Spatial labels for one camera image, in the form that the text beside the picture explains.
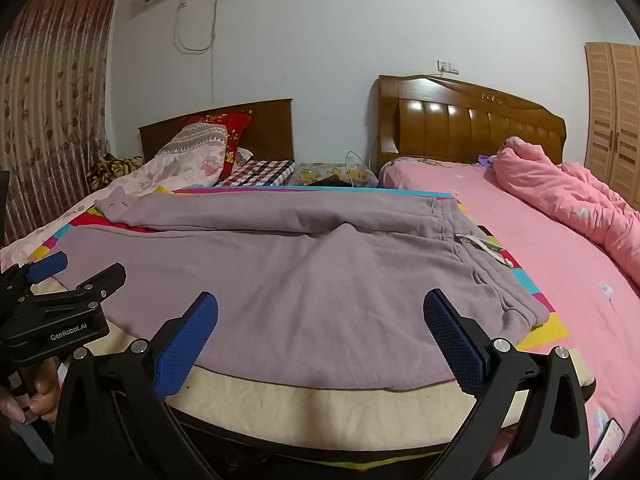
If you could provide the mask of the person's left hand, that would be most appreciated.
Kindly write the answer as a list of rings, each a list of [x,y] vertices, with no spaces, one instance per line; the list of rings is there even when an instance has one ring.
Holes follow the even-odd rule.
[[[58,363],[47,359],[41,363],[34,375],[29,401],[20,401],[5,388],[1,388],[1,416],[10,422],[24,424],[25,408],[46,422],[55,422],[58,418],[61,385],[58,380]]]

